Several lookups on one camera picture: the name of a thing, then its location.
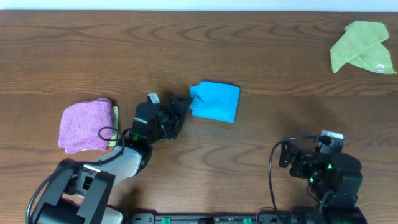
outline white label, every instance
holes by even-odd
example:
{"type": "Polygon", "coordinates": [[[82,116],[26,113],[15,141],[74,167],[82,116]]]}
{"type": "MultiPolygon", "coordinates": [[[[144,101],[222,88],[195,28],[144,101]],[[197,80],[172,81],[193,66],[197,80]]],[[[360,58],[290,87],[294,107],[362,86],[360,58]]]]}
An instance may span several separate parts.
{"type": "Polygon", "coordinates": [[[341,133],[336,133],[334,131],[328,131],[328,130],[322,130],[321,131],[321,136],[329,136],[331,138],[338,138],[338,139],[344,139],[343,134],[341,133]]]}
{"type": "Polygon", "coordinates": [[[378,65],[377,65],[377,70],[378,70],[379,72],[384,72],[384,65],[378,64],[378,65]]]}
{"type": "Polygon", "coordinates": [[[150,97],[150,100],[152,100],[152,103],[160,103],[159,97],[157,97],[156,93],[149,93],[148,96],[150,97]]]}

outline green connector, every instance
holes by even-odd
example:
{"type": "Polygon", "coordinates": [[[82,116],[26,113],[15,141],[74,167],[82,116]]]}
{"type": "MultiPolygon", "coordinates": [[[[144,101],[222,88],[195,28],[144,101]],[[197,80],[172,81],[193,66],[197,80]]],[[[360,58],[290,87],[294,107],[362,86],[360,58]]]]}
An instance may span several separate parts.
{"type": "Polygon", "coordinates": [[[251,224],[251,218],[244,218],[243,224],[251,224]]]}
{"type": "Polygon", "coordinates": [[[163,218],[162,224],[170,224],[172,222],[171,218],[163,218]]]}

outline blue cloth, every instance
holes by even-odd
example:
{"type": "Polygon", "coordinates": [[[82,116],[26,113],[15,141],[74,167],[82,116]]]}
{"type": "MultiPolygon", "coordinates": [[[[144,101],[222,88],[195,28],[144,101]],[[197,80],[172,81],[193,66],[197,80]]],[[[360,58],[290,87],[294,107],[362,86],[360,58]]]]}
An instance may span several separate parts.
{"type": "Polygon", "coordinates": [[[215,82],[191,86],[192,115],[234,123],[239,100],[239,87],[215,82]]]}

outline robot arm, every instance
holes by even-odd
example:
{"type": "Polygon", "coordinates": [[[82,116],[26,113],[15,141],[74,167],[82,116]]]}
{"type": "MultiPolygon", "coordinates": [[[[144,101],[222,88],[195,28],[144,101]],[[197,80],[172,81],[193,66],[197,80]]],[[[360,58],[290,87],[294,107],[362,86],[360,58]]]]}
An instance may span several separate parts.
{"type": "Polygon", "coordinates": [[[275,213],[256,216],[139,213],[130,216],[107,205],[114,185],[145,168],[152,155],[153,143],[177,137],[191,101],[190,98],[171,96],[168,102],[160,104],[156,94],[148,95],[147,101],[137,106],[132,127],[121,133],[112,152],[83,166],[74,166],[81,163],[71,159],[59,163],[55,171],[57,175],[48,182],[27,223],[366,224],[360,209],[355,207],[362,181],[361,163],[341,153],[343,136],[329,131],[323,131],[321,136],[311,136],[319,142],[315,152],[305,151],[289,139],[278,143],[282,145],[279,166],[286,168],[291,164],[290,175],[307,180],[308,188],[315,193],[314,198],[319,203],[315,208],[299,207],[291,213],[279,213],[274,206],[275,213]],[[77,205],[62,198],[63,194],[79,195],[83,202],[77,205]]]}
{"type": "MultiPolygon", "coordinates": [[[[191,101],[189,97],[173,95],[160,104],[155,93],[149,94],[147,101],[137,106],[132,128],[123,132],[123,136],[129,132],[124,148],[119,141],[112,152],[92,162],[115,158],[105,164],[71,167],[52,179],[33,211],[31,222],[120,224],[122,213],[107,206],[112,187],[145,168],[153,143],[178,136],[191,101]],[[84,198],[83,202],[79,206],[66,200],[62,198],[64,193],[78,195],[84,198]]],[[[74,163],[64,159],[57,169],[74,163]]]]}

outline wire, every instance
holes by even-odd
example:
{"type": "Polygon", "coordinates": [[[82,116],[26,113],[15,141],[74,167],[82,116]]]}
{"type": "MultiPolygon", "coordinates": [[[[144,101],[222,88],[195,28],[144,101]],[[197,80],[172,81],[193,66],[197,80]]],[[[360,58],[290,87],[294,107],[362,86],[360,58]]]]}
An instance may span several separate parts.
{"type": "Polygon", "coordinates": [[[120,132],[119,130],[117,130],[116,128],[113,127],[103,127],[98,131],[98,137],[101,138],[102,140],[105,141],[121,141],[122,144],[122,148],[120,149],[120,151],[115,154],[114,156],[107,158],[105,160],[98,160],[96,162],[91,162],[91,161],[83,161],[83,162],[74,162],[72,164],[68,164],[62,168],[57,169],[56,171],[54,171],[54,173],[52,173],[51,175],[49,175],[43,182],[42,184],[40,184],[40,186],[37,188],[37,190],[35,191],[35,193],[33,194],[28,206],[27,206],[27,210],[26,210],[26,224],[30,224],[32,221],[32,217],[30,216],[30,211],[32,210],[33,204],[35,202],[35,199],[37,198],[37,196],[39,195],[39,193],[42,191],[42,189],[54,178],[56,178],[58,175],[60,175],[62,172],[66,171],[67,169],[71,169],[71,168],[80,168],[83,167],[84,165],[96,165],[96,166],[100,166],[102,164],[111,162],[112,160],[116,159],[117,157],[119,157],[123,151],[124,151],[124,147],[126,144],[126,140],[124,139],[124,135],[126,135],[126,133],[130,130],[130,128],[127,128],[127,131],[124,133],[120,132]],[[116,139],[105,139],[101,136],[101,132],[104,129],[112,129],[113,131],[117,132],[116,135],[116,139]]]}
{"type": "Polygon", "coordinates": [[[315,198],[315,197],[310,193],[310,188],[307,187],[306,190],[307,190],[308,195],[309,195],[312,199],[314,199],[314,201],[316,201],[316,203],[319,203],[318,199],[315,198]]]}
{"type": "Polygon", "coordinates": [[[270,209],[272,209],[272,210],[275,210],[275,209],[272,208],[271,206],[264,206],[264,207],[260,208],[259,212],[257,212],[257,214],[256,214],[256,221],[257,221],[258,223],[260,223],[260,224],[262,224],[262,221],[259,220],[259,215],[260,215],[260,213],[261,213],[264,209],[266,209],[266,208],[270,208],[270,209]]]}
{"type": "Polygon", "coordinates": [[[276,203],[275,203],[275,197],[274,197],[274,191],[272,190],[272,181],[271,181],[271,165],[272,165],[272,157],[274,156],[274,152],[277,149],[277,147],[282,144],[285,143],[287,141],[291,141],[291,140],[296,140],[296,139],[312,139],[312,140],[317,140],[316,136],[297,136],[297,137],[291,137],[291,138],[287,138],[287,139],[283,139],[280,140],[271,150],[271,154],[269,156],[269,164],[268,164],[268,182],[269,182],[269,191],[271,193],[271,199],[272,199],[272,204],[274,206],[274,210],[275,210],[275,214],[278,216],[279,220],[282,223],[287,223],[288,220],[286,220],[285,218],[282,217],[282,215],[279,213],[277,207],[276,207],[276,203]]]}
{"type": "Polygon", "coordinates": [[[322,197],[321,203],[319,204],[318,207],[318,211],[319,214],[322,214],[322,209],[323,209],[323,205],[325,204],[325,201],[327,200],[327,198],[329,197],[329,195],[334,194],[335,191],[334,190],[328,190],[322,197]]]}

